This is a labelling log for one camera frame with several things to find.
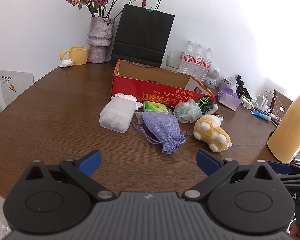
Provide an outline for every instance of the green package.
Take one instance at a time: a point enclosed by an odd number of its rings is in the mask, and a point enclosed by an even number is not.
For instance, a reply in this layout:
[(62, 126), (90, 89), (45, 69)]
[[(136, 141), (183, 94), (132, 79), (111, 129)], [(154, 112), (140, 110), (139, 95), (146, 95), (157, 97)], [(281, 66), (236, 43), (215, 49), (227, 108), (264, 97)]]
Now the green package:
[(149, 102), (149, 101), (143, 102), (143, 111), (159, 112), (159, 113), (165, 113), (165, 114), (169, 113), (169, 111), (167, 110), (167, 108), (164, 104), (160, 104), (160, 103), (156, 103), (156, 102)]

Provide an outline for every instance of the wooden table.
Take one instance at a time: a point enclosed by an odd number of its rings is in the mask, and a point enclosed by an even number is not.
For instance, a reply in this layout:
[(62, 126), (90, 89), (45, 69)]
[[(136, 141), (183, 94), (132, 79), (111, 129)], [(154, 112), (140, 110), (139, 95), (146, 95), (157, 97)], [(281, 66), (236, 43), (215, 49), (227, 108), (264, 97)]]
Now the wooden table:
[[(57, 164), (79, 159), (93, 149), (102, 152), (102, 165), (92, 176), (118, 193), (177, 191), (182, 193), (205, 178), (196, 165), (196, 153), (207, 144), (187, 137), (173, 155), (149, 144), (132, 127), (117, 133), (99, 124), (109, 102), (114, 69), (107, 64), (56, 68), (37, 81), (0, 114), (0, 195), (6, 197), (34, 159)], [(274, 126), (253, 116), (242, 105), (234, 112), (219, 104), (223, 129), (233, 146), (216, 154), (241, 164), (257, 159), (274, 161), (266, 141)], [(193, 133), (194, 124), (180, 124)]]

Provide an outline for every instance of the white paw pad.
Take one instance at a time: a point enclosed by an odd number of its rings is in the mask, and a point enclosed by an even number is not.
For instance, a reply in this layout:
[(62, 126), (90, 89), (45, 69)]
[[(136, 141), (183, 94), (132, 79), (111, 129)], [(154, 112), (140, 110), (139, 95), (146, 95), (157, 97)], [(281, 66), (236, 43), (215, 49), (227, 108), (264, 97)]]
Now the white paw pad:
[(213, 152), (218, 152), (219, 151), (219, 148), (214, 144), (214, 143), (211, 143), (209, 145), (209, 148), (213, 151)]
[(214, 140), (217, 137), (218, 137), (218, 133), (217, 132), (212, 132), (211, 139)]
[(208, 131), (208, 130), (210, 130), (211, 127), (210, 127), (210, 125), (208, 123), (202, 122), (200, 124), (200, 128), (201, 128), (201, 130)]
[(201, 140), (201, 139), (202, 139), (202, 136), (201, 136), (200, 133), (198, 133), (198, 132), (194, 132), (194, 133), (193, 133), (193, 136), (194, 136), (196, 139), (198, 139), (198, 140)]
[(227, 142), (227, 138), (223, 134), (219, 134), (218, 137), (217, 137), (217, 141), (219, 143), (226, 143)]

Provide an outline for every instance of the toothpaste tube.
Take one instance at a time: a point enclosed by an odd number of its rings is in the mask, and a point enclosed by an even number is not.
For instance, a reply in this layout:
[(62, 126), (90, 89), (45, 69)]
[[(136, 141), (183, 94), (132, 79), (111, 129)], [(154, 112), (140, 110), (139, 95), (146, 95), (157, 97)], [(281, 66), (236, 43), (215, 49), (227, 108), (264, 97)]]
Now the toothpaste tube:
[(251, 113), (253, 114), (253, 115), (256, 115), (256, 116), (258, 116), (258, 117), (260, 117), (260, 118), (262, 118), (262, 119), (265, 119), (265, 120), (267, 120), (267, 121), (271, 121), (271, 117), (269, 116), (269, 115), (266, 115), (266, 114), (262, 114), (262, 113), (259, 113), (259, 112), (257, 112), (257, 111), (252, 111), (252, 110), (250, 110), (251, 111)]

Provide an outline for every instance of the yellow mug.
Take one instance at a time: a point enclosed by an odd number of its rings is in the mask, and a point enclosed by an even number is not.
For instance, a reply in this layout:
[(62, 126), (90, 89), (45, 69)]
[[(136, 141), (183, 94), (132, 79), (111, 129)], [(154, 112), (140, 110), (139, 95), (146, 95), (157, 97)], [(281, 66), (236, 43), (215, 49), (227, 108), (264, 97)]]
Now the yellow mug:
[(66, 60), (65, 54), (69, 52), (69, 58), (75, 65), (83, 65), (87, 63), (88, 48), (86, 47), (71, 47), (60, 54), (60, 60)]

